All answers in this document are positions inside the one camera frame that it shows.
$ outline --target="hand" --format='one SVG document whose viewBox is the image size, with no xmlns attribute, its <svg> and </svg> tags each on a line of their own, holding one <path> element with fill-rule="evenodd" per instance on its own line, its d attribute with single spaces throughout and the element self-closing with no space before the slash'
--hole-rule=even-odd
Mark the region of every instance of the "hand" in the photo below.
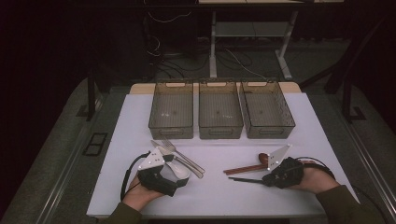
<svg viewBox="0 0 396 224">
<path fill-rule="evenodd" d="M 313 161 L 302 161 L 302 163 L 314 163 Z M 331 176 L 326 172 L 316 168 L 304 168 L 304 176 L 299 185 L 289 187 L 289 189 L 307 190 L 314 194 L 319 194 L 323 191 L 333 189 L 340 186 Z"/>
<path fill-rule="evenodd" d="M 141 211 L 149 202 L 162 196 L 160 192 L 143 187 L 136 174 L 122 202 L 136 211 Z"/>
</svg>

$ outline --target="cable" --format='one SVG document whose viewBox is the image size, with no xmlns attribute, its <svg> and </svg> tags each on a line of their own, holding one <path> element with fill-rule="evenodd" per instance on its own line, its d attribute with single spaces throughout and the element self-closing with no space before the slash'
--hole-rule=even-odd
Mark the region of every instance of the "cable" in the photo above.
<svg viewBox="0 0 396 224">
<path fill-rule="evenodd" d="M 142 155 L 138 156 L 136 159 L 134 159 L 134 161 L 132 162 L 132 164 L 129 166 L 129 169 L 125 172 L 125 176 L 124 176 L 124 179 L 123 179 L 123 181 L 122 181 L 121 193 L 120 193 L 120 198 L 121 198 L 121 200 L 123 200 L 123 198 L 125 197 L 125 194 L 126 194 L 126 193 L 125 193 L 126 185 L 127 185 L 127 183 L 128 183 L 128 179 L 129 179 L 129 176 L 131 175 L 131 171 L 132 171 L 132 168 L 134 167 L 134 164 L 137 163 L 137 161 L 139 161 L 140 159 L 146 158 L 150 153 L 151 153 L 151 152 L 149 151 L 148 153 L 142 154 Z"/>
<path fill-rule="evenodd" d="M 304 47 L 304 49 L 302 49 L 302 50 L 300 50 L 296 55 L 294 55 L 293 56 L 293 58 L 291 58 L 290 60 L 288 60 L 287 62 L 286 62 L 286 64 L 289 64 L 289 63 L 291 63 L 291 62 L 293 62 L 294 60 L 296 60 L 298 57 L 300 57 L 301 56 L 301 54 L 302 53 L 304 53 L 304 51 L 306 50 L 306 49 L 308 49 L 309 47 L 311 46 L 311 43 L 310 42 L 308 42 L 308 44 Z M 284 69 L 286 69 L 288 66 L 286 65 L 286 66 L 284 66 L 284 67 L 281 67 L 280 68 L 280 71 L 283 71 Z M 270 73 L 276 73 L 276 74 L 278 74 L 278 71 L 277 70 L 270 70 L 270 71 L 267 71 L 267 72 L 265 72 L 265 74 L 270 74 Z"/>
<path fill-rule="evenodd" d="M 253 32 L 256 34 L 256 29 L 254 28 L 254 23 L 251 23 L 251 24 L 252 24 L 252 27 L 253 27 Z M 249 41 L 249 40 L 250 40 L 250 37 L 245 37 L 245 38 L 242 38 L 241 41 L 244 42 L 243 39 L 246 39 L 246 38 L 247 38 L 249 44 L 248 44 L 248 45 L 240 46 L 240 45 L 237 44 L 237 43 L 240 43 L 240 42 L 241 42 L 241 41 L 238 41 L 239 38 L 240 38 L 240 37 L 236 37 L 236 38 L 234 39 L 233 43 L 230 43 L 230 45 L 232 45 L 233 48 L 242 48 L 242 49 L 252 49 L 252 48 L 254 48 L 254 49 L 257 49 L 257 48 L 259 48 L 259 47 L 262 46 L 262 43 L 260 43 L 260 40 L 261 40 L 261 39 L 266 39 L 266 40 L 268 40 L 268 41 L 269 41 L 269 39 L 270 39 L 270 37 L 265 37 L 265 36 L 254 36 L 254 37 L 253 37 L 253 38 L 254 38 L 254 41 L 253 41 L 253 43 L 250 44 L 250 42 L 251 42 L 251 41 Z M 217 38 L 216 38 L 216 45 L 218 45 L 220 41 L 221 41 L 221 37 L 217 37 Z M 221 43 L 221 47 L 222 47 L 223 49 L 227 48 L 227 46 L 225 46 L 225 44 L 227 44 L 227 42 Z"/>
<path fill-rule="evenodd" d="M 228 50 L 229 52 L 230 52 L 230 50 L 229 49 L 226 49 L 226 48 L 224 48 L 224 47 L 221 47 L 221 49 L 224 49 L 224 50 Z M 240 54 L 242 54 L 242 55 L 244 55 L 247 59 L 248 59 L 248 63 L 242 63 L 242 62 L 240 62 L 242 65 L 244 65 L 244 66 L 251 66 L 251 65 L 253 65 L 253 60 L 245 53 L 245 52 L 239 52 Z M 234 63 L 234 64 L 238 64 L 238 65 L 240 65 L 240 63 L 237 61 L 237 63 L 234 61 L 234 60 L 230 60 L 230 59 L 227 59 L 227 58 L 224 58 L 224 57 L 222 57 L 221 55 L 218 55 L 220 58 L 223 58 L 225 61 L 227 61 L 227 62 L 229 62 L 229 63 Z"/>
<path fill-rule="evenodd" d="M 162 72 L 164 72 L 166 75 L 169 76 L 169 78 L 176 78 L 176 77 L 172 76 L 170 73 L 168 73 L 167 71 L 161 69 L 160 67 L 157 67 L 157 69 L 160 70 L 160 71 L 162 71 Z"/>
<path fill-rule="evenodd" d="M 130 189 L 128 189 L 128 190 L 125 192 L 125 195 L 127 195 L 129 191 L 131 191 L 132 189 L 134 189 L 134 188 L 135 188 L 136 186 L 138 186 L 139 184 L 140 184 L 140 182 L 138 182 L 137 184 L 133 185 Z"/>
<path fill-rule="evenodd" d="M 197 49 L 196 52 L 202 51 L 202 50 L 209 50 L 209 48 L 200 48 L 200 49 Z M 164 58 L 166 57 L 166 59 L 186 58 L 186 54 L 183 52 L 164 53 L 163 57 Z"/>
<path fill-rule="evenodd" d="M 241 66 L 238 66 L 237 68 L 236 67 L 231 67 L 231 66 L 229 66 L 229 65 L 227 65 L 223 60 L 227 60 L 227 59 L 225 59 L 223 56 L 221 56 L 220 54 L 216 54 L 216 60 L 219 62 L 219 63 L 221 63 L 224 67 L 226 67 L 226 68 L 228 68 L 228 69 L 231 69 L 231 70 L 234 70 L 234 71 L 241 71 L 241 70 L 243 70 L 243 68 L 241 67 Z"/>
<path fill-rule="evenodd" d="M 156 47 L 153 51 L 159 50 L 159 48 L 160 48 L 160 46 L 161 46 L 160 40 L 159 40 L 156 36 L 154 36 L 154 35 L 150 35 L 149 37 L 153 37 L 155 40 L 157 40 L 157 43 L 158 43 L 158 44 L 157 44 L 157 47 Z M 153 52 L 147 50 L 147 53 L 150 54 L 150 55 L 152 55 L 152 56 L 154 56 L 154 57 L 160 57 L 160 56 L 161 56 L 161 53 L 160 53 L 160 52 L 158 52 L 158 53 L 153 53 Z"/>
<path fill-rule="evenodd" d="M 179 70 L 177 70 L 175 67 L 172 67 L 172 66 L 170 66 L 170 65 L 167 65 L 167 64 L 163 64 L 163 63 L 161 63 L 161 64 L 158 64 L 159 66 L 165 66 L 165 67 L 168 67 L 168 68 L 171 68 L 171 69 L 173 69 L 173 70 L 175 70 L 175 71 L 177 71 L 180 75 L 181 75 L 181 77 L 183 77 L 184 78 L 184 74 L 183 74 L 183 72 L 180 72 Z"/>
<path fill-rule="evenodd" d="M 256 32 L 256 27 L 254 27 L 254 22 L 251 23 L 251 28 L 253 29 L 254 37 L 257 37 L 257 32 Z"/>
<path fill-rule="evenodd" d="M 154 18 L 154 17 L 151 15 L 151 13 L 148 12 L 148 15 L 149 15 L 154 21 L 162 22 L 162 23 L 167 23 L 167 22 L 175 21 L 175 20 L 177 20 L 178 18 L 181 18 L 181 17 L 188 17 L 188 16 L 190 16 L 190 14 L 191 14 L 191 11 L 190 11 L 189 13 L 187 13 L 187 14 L 177 15 L 177 16 L 175 16 L 173 19 L 170 19 L 170 20 L 167 20 L 167 21 L 161 21 L 161 20 L 158 20 L 158 19 Z"/>
<path fill-rule="evenodd" d="M 170 64 L 172 64 L 172 65 L 174 65 L 174 66 L 176 66 L 176 67 L 178 67 L 179 69 L 184 70 L 184 71 L 195 72 L 195 71 L 199 71 L 199 70 L 201 70 L 202 68 L 204 68 L 205 65 L 206 65 L 206 63 L 207 63 L 207 61 L 208 61 L 208 59 L 209 59 L 209 57 L 205 57 L 205 61 L 204 61 L 204 63 L 203 63 L 202 65 L 200 65 L 200 66 L 197 67 L 197 68 L 190 68 L 190 69 L 183 68 L 183 67 L 179 66 L 178 64 L 172 63 L 172 62 L 169 62 L 169 61 L 164 61 L 164 63 L 170 63 Z"/>
<path fill-rule="evenodd" d="M 389 222 L 388 222 L 388 220 L 387 220 L 387 218 L 386 218 L 386 216 L 385 216 L 385 214 L 384 214 L 384 212 L 381 210 L 381 208 L 379 207 L 379 205 L 366 193 L 366 192 L 364 192 L 362 189 L 360 189 L 360 188 L 358 188 L 357 186 L 354 186 L 354 185 L 351 185 L 352 186 L 352 188 L 354 189 L 354 190 L 356 190 L 358 193 L 361 193 L 362 195 L 364 195 L 364 197 L 366 197 L 373 205 L 374 205 L 374 207 L 376 208 L 376 210 L 378 210 L 378 212 L 381 214 L 381 217 L 384 219 L 384 222 L 386 223 L 386 224 L 388 224 Z"/>
<path fill-rule="evenodd" d="M 257 73 L 255 73 L 255 72 L 252 72 L 252 71 L 248 70 L 243 64 L 241 64 L 241 62 L 236 58 L 236 56 L 235 56 L 232 52 L 230 52 L 228 49 L 225 49 L 225 50 L 227 50 L 227 51 L 236 59 L 236 61 L 237 61 L 245 70 L 247 70 L 249 73 L 251 73 L 251 74 L 253 74 L 253 75 L 256 75 L 256 76 L 259 76 L 259 77 L 266 78 L 265 76 L 262 76 L 262 75 L 260 75 L 260 74 L 257 74 Z"/>
<path fill-rule="evenodd" d="M 320 164 L 322 164 L 324 167 L 327 167 L 327 165 L 324 164 L 322 161 L 320 161 L 320 160 L 318 160 L 318 159 L 315 159 L 315 158 L 312 158 L 312 157 L 298 157 L 298 158 L 296 158 L 296 160 L 299 160 L 299 159 L 309 159 L 309 160 L 317 161 L 317 162 L 319 162 Z"/>
</svg>

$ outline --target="metal mesh bin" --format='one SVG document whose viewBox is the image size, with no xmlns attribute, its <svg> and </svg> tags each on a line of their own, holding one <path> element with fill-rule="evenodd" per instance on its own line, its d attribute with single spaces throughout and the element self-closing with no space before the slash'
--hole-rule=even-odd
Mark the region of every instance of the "metal mesh bin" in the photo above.
<svg viewBox="0 0 396 224">
<path fill-rule="evenodd" d="M 159 79 L 148 127 L 153 139 L 193 138 L 192 79 Z"/>
<path fill-rule="evenodd" d="M 238 139 L 244 126 L 235 81 L 201 78 L 199 134 L 201 139 Z"/>
<path fill-rule="evenodd" d="M 247 138 L 288 138 L 295 122 L 276 80 L 242 79 L 241 87 Z"/>
</svg>

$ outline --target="white table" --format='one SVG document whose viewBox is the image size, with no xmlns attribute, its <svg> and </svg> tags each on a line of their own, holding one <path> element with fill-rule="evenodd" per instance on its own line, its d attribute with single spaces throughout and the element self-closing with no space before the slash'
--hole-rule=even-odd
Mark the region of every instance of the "white table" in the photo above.
<svg viewBox="0 0 396 224">
<path fill-rule="evenodd" d="M 88 216 L 108 217 L 113 212 L 120 201 L 120 188 L 125 171 L 137 156 L 153 149 L 148 127 L 152 97 L 152 93 L 126 96 L 92 195 Z M 173 142 L 177 149 L 206 169 L 205 176 L 199 179 L 191 174 L 187 186 L 177 189 L 174 197 L 164 196 L 149 204 L 142 211 L 144 218 L 324 216 L 324 211 L 313 194 L 235 182 L 222 172 L 258 164 L 259 153 L 270 153 L 286 144 L 293 144 L 288 156 L 309 156 L 323 161 L 332 169 L 337 180 L 347 185 L 353 193 L 304 93 L 285 93 L 296 127 L 288 139 L 278 140 L 247 139 L 245 130 L 242 131 L 240 139 L 201 140 L 196 125 L 197 94 L 194 97 L 194 138 Z M 261 178 L 265 174 L 266 171 L 260 171 L 234 176 Z"/>
</svg>

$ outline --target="green sleeve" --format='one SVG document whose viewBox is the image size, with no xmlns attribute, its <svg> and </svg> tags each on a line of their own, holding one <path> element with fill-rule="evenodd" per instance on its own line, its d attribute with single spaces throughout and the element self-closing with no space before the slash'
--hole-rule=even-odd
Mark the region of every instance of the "green sleeve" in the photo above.
<svg viewBox="0 0 396 224">
<path fill-rule="evenodd" d="M 119 203 L 116 210 L 101 224 L 135 224 L 138 223 L 142 215 L 125 203 Z"/>
<path fill-rule="evenodd" d="M 359 204 L 346 186 L 339 186 L 317 194 L 329 224 L 381 223 L 373 211 Z"/>
</svg>

